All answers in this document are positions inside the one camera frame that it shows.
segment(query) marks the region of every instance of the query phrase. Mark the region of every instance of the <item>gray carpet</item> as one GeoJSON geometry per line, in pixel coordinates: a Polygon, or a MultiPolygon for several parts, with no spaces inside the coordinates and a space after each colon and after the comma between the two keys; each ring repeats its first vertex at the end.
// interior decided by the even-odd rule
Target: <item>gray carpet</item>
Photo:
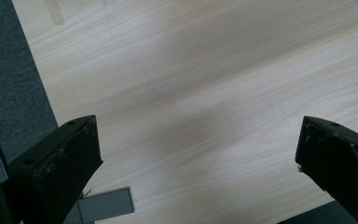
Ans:
{"type": "MultiPolygon", "coordinates": [[[[7,161],[58,128],[32,54],[9,0],[0,0],[0,143],[7,161]]],[[[73,209],[65,223],[81,223],[73,209]]],[[[354,224],[337,203],[291,218],[285,224],[354,224]]]]}

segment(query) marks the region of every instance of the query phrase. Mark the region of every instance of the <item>light wood tabletop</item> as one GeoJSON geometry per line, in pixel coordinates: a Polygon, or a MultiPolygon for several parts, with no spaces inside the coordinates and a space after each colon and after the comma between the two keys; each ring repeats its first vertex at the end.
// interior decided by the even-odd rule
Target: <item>light wood tabletop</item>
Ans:
{"type": "Polygon", "coordinates": [[[59,124],[95,114],[98,223],[277,223],[333,199],[304,116],[358,132],[358,0],[13,0],[59,124]]]}

